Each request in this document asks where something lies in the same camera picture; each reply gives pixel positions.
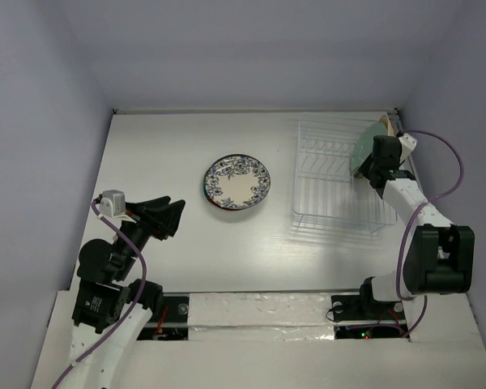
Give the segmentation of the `white plate with red rim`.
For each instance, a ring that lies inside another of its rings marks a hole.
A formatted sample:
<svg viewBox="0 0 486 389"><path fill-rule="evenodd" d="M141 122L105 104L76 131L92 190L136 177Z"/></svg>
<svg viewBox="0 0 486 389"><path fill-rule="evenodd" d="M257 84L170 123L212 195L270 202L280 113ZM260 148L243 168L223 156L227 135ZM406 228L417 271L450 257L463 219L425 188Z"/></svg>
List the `white plate with red rim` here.
<svg viewBox="0 0 486 389"><path fill-rule="evenodd" d="M203 179L202 192L208 203L219 209L225 209L225 206L218 199L224 193L219 179L205 177Z"/></svg>

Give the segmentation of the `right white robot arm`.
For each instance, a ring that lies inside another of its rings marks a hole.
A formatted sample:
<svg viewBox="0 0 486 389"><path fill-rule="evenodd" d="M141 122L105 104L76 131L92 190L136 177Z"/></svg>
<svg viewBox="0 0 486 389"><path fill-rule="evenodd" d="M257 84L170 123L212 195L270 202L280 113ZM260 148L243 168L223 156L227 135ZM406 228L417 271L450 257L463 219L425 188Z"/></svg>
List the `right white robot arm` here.
<svg viewBox="0 0 486 389"><path fill-rule="evenodd" d="M416 145L409 134L367 135L354 151L353 174L366 179L405 224L395 269L360 286L356 307L367 318L378 316L386 303L471 288L475 234L443 216L403 169Z"/></svg>

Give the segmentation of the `green plate with flower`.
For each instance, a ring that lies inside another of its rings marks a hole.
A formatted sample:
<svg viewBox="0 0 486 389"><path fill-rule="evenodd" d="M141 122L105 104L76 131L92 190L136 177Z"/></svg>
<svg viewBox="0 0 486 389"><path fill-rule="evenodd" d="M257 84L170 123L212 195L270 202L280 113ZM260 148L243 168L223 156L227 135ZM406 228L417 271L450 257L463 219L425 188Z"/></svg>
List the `green plate with flower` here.
<svg viewBox="0 0 486 389"><path fill-rule="evenodd" d="M387 135L388 128L382 122L375 122L360 135L352 150L350 173L355 176L373 149L373 138L377 135Z"/></svg>

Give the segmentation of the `yellow plate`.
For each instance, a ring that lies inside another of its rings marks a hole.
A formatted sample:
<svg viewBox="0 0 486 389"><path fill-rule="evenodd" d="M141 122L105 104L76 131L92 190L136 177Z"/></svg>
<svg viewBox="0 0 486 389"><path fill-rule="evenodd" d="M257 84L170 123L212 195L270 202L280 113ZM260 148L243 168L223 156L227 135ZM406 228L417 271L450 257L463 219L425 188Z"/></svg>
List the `yellow plate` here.
<svg viewBox="0 0 486 389"><path fill-rule="evenodd" d="M394 128L387 115L381 116L378 121L386 128L386 134L388 136L395 136Z"/></svg>

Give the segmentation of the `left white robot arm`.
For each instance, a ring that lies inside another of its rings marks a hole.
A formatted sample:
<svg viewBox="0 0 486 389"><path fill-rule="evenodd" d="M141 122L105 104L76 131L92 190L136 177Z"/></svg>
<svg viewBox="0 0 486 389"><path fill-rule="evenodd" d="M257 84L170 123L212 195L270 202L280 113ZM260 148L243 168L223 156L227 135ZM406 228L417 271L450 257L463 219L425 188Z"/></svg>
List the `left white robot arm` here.
<svg viewBox="0 0 486 389"><path fill-rule="evenodd" d="M119 190L92 200L92 212L114 238L96 238L80 249L68 366L53 387L115 388L144 327L176 313L178 304L148 280L142 251L151 239L175 235L184 208L185 201L168 196L130 203Z"/></svg>

